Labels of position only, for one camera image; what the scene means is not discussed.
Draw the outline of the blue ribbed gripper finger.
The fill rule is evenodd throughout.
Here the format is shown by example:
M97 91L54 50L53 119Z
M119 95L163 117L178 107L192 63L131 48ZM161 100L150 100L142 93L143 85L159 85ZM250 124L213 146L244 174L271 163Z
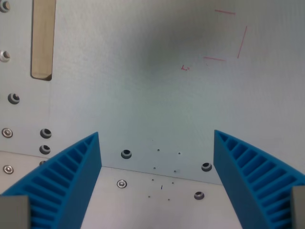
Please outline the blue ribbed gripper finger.
M32 229L79 229L101 167L95 132L36 167L2 196L29 198Z
M213 166L244 229L290 229L290 196L298 170L236 137L215 130Z

